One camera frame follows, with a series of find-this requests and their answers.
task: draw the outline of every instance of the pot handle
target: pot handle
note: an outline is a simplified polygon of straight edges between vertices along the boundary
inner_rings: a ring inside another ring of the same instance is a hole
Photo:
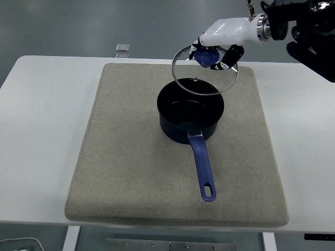
[[[201,196],[205,201],[214,201],[216,199],[216,190],[213,175],[210,169],[205,138],[202,135],[189,136],[188,141],[194,153]],[[210,196],[206,195],[206,187],[209,188],[207,193],[210,193]]]

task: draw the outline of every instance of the metal plate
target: metal plate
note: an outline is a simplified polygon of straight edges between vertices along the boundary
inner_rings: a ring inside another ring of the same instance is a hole
[[[106,251],[236,251],[234,244],[106,239]]]
[[[169,241],[147,239],[106,239],[106,251],[170,251]]]
[[[130,44],[128,43],[118,43],[116,46],[116,51],[129,51]]]
[[[234,244],[171,242],[170,251],[236,251]]]

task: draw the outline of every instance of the cable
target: cable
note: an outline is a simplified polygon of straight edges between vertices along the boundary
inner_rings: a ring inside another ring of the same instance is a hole
[[[6,242],[6,241],[21,241],[22,239],[33,239],[35,241],[38,242],[38,244],[40,245],[40,247],[42,248],[42,251],[45,251],[42,244],[40,243],[40,241],[36,238],[32,238],[32,237],[26,237],[26,238],[14,238],[14,239],[2,239],[0,242]]]

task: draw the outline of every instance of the black saucepan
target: black saucepan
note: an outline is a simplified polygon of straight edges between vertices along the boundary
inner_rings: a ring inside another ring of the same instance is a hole
[[[179,82],[196,93],[218,91],[207,82],[195,80],[183,78],[179,79]],[[160,91],[157,108],[163,132],[175,142],[191,145],[201,196],[205,201],[214,201],[216,189],[205,140],[212,136],[224,112],[224,99],[221,95],[206,96],[190,93],[173,81]],[[206,187],[209,188],[210,195],[206,194]]]

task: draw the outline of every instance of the felt pad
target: felt pad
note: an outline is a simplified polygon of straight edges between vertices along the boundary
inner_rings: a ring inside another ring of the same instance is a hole
[[[285,197],[253,71],[240,67],[237,82],[223,94],[224,114],[206,141],[214,202],[200,195],[191,146],[172,141],[160,128],[157,96],[172,80],[170,65],[105,65],[66,217],[133,225],[285,225]]]

